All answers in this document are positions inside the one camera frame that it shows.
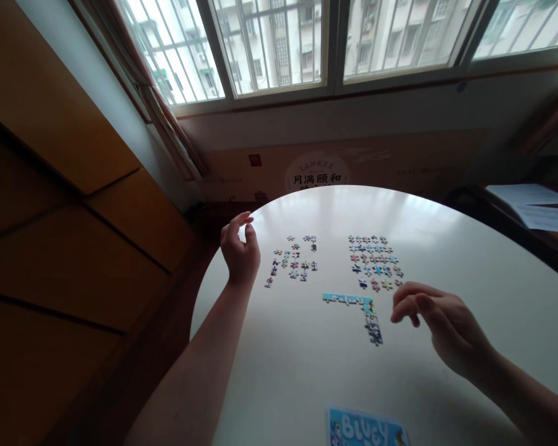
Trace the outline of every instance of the paper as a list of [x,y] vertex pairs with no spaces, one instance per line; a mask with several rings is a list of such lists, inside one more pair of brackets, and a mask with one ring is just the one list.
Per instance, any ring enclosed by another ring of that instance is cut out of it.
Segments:
[[329,407],[329,446],[409,446],[396,421],[364,412]]
[[485,188],[511,206],[520,204],[558,204],[558,192],[538,184],[497,185]]
[[558,232],[558,208],[522,204],[513,206],[513,209],[529,229]]

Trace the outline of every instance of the floor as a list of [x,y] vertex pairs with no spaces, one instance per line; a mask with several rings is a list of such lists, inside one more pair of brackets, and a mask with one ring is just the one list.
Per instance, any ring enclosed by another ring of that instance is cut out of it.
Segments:
[[209,262],[219,248],[205,241],[191,270],[173,288],[78,429],[74,445],[121,445],[147,399],[188,345],[192,312]]

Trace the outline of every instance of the glass pane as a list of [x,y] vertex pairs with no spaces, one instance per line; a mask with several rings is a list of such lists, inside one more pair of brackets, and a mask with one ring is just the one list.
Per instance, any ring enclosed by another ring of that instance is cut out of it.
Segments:
[[500,0],[475,59],[558,46],[558,0]]
[[471,4],[352,0],[344,80],[448,65]]
[[119,0],[169,105],[225,97],[195,0]]
[[321,84],[321,0],[215,0],[237,95]]

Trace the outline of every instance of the table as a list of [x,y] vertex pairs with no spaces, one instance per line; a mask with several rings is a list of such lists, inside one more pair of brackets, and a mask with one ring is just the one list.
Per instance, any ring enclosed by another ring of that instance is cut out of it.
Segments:
[[[385,236],[405,280],[459,294],[492,344],[556,393],[557,273],[464,214],[387,189],[318,187],[253,216],[262,261],[213,444],[326,446],[330,404],[397,420],[415,445],[525,443],[501,410],[442,363],[424,323],[414,329],[408,320],[389,321],[392,291],[358,287],[348,236]],[[300,282],[279,268],[267,289],[273,251],[291,245],[288,235],[319,270]],[[316,235],[315,255],[304,235]],[[191,338],[227,278],[218,251],[198,293]],[[327,304],[323,292],[373,297],[384,344],[370,343],[358,309]]]

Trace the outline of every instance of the window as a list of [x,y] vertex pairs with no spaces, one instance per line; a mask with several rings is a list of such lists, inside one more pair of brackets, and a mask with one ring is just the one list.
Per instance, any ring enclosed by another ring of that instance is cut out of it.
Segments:
[[302,69],[303,70],[311,70],[312,69],[312,64],[313,64],[313,59],[314,59],[314,52],[312,51],[312,48],[310,48],[309,50],[303,50],[302,52]]
[[448,8],[448,0],[438,0],[436,4],[436,9],[434,11],[435,19],[442,19],[446,15],[446,9]]
[[419,31],[419,25],[409,25],[407,31],[405,32],[405,43],[403,44],[403,50],[401,51],[402,56],[408,56],[412,49],[415,48],[415,41],[417,39],[417,32]]
[[314,6],[305,7],[301,10],[302,13],[302,23],[312,22],[314,20]]
[[476,59],[558,46],[558,1],[500,0]]
[[401,39],[401,31],[393,31],[386,47],[386,56],[388,58],[395,57],[395,51],[399,47],[399,39]]
[[213,80],[213,70],[208,68],[200,71],[200,74],[203,76],[205,80],[205,84],[210,89],[215,88],[215,81]]
[[235,82],[242,80],[242,73],[240,73],[240,64],[238,62],[230,62],[229,70],[231,71]]
[[370,56],[370,49],[372,48],[371,42],[362,43],[360,45],[360,54],[358,55],[358,64],[368,63]]
[[262,65],[260,59],[254,59],[254,75],[256,77],[262,77]]
[[117,2],[178,115],[558,65],[558,0]]

